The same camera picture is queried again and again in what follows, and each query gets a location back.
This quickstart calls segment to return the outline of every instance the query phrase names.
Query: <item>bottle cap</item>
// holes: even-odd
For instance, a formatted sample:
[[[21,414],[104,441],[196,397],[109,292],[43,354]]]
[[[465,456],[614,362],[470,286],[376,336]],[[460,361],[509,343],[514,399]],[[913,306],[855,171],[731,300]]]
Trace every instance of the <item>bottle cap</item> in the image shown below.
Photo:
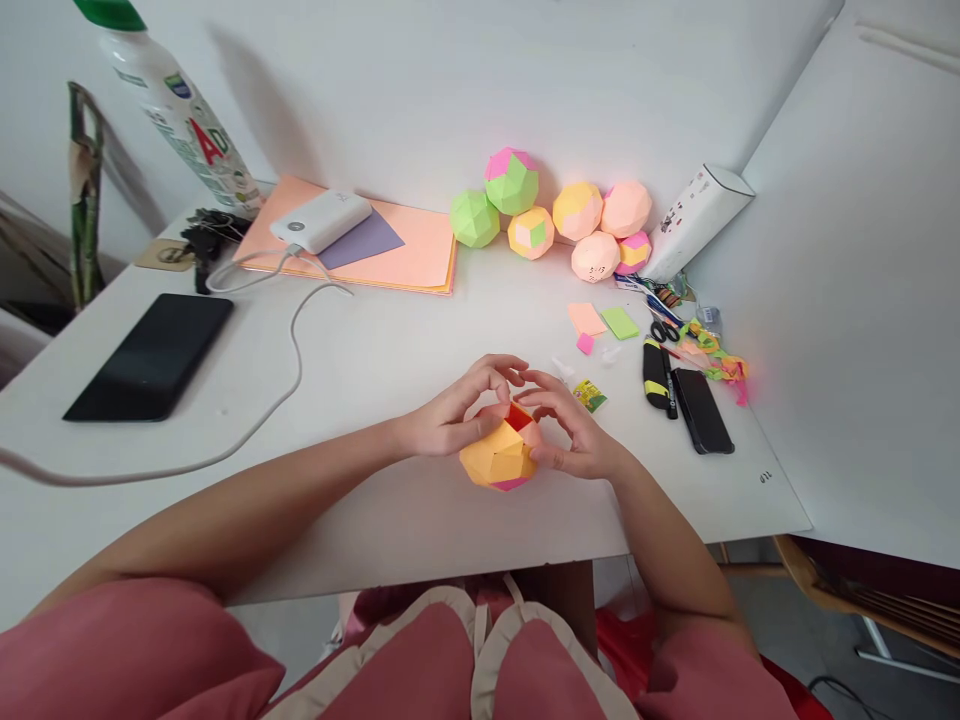
[[[73,0],[83,16],[94,25],[108,30],[143,32],[146,23],[127,0]]]

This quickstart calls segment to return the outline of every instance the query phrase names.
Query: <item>peach origami ball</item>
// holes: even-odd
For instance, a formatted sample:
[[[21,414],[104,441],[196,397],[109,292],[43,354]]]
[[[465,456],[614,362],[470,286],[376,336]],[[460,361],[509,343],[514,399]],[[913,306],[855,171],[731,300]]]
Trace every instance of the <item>peach origami ball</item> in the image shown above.
[[[536,163],[522,150],[504,148],[490,157],[483,175],[487,197],[504,215],[519,215],[533,207],[540,191]]]
[[[587,282],[600,282],[610,277],[619,262],[620,246],[616,239],[600,230],[578,242],[570,256],[573,272]]]
[[[620,264],[614,272],[620,275],[630,275],[642,268],[650,261],[653,246],[650,238],[641,230],[620,243]]]
[[[557,232],[576,242],[597,229],[602,212],[603,198],[596,185],[567,185],[553,201],[553,224]]]
[[[617,183],[603,198],[600,229],[618,239],[630,237],[640,232],[652,206],[650,193],[640,183]]]
[[[467,190],[450,205],[450,227],[467,247],[485,247],[500,232],[500,214],[482,192]]]
[[[474,484],[506,492],[523,485],[537,471],[530,451],[542,442],[540,426],[516,403],[490,405],[478,415],[503,418],[490,435],[460,451],[460,463]]]
[[[553,245],[553,220],[536,205],[510,221],[507,238],[510,249],[527,260],[536,260]]]

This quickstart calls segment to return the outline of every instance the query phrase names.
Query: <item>hand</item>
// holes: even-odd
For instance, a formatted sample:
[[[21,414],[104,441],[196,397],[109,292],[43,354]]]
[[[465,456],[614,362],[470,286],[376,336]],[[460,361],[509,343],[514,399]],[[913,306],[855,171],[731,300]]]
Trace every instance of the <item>hand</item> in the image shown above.
[[[407,451],[412,455],[450,455],[492,433],[501,418],[484,415],[464,422],[464,413],[485,390],[493,390],[501,403],[509,403],[510,384],[523,387],[517,371],[528,367],[529,363],[513,355],[484,355],[453,385],[400,418],[399,432]]]
[[[539,387],[525,390],[514,402],[536,407],[535,420],[552,417],[570,436],[570,449],[539,445],[530,457],[544,467],[562,470],[580,478],[606,478],[613,482],[629,472],[637,459],[623,445],[597,425],[589,411],[570,393],[564,384],[539,370],[525,370],[520,377]]]

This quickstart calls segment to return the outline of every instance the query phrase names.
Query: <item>black smartphone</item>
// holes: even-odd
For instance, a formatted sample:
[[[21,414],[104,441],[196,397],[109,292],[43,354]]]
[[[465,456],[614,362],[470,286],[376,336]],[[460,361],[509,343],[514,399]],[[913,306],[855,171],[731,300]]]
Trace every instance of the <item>black smartphone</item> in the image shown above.
[[[677,404],[683,412],[683,419],[687,421],[687,430],[690,431],[696,451],[701,455],[732,453],[733,443],[706,376],[697,370],[684,368],[676,368],[672,375]]]
[[[232,311],[222,298],[160,295],[63,419],[165,420]]]

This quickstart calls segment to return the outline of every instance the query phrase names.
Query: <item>coaster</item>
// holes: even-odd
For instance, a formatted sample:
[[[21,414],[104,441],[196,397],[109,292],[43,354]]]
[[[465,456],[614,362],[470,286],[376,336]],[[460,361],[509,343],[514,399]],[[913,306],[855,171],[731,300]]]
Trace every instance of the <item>coaster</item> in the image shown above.
[[[150,270],[184,272],[193,267],[193,253],[184,253],[182,240],[157,238],[133,264]]]

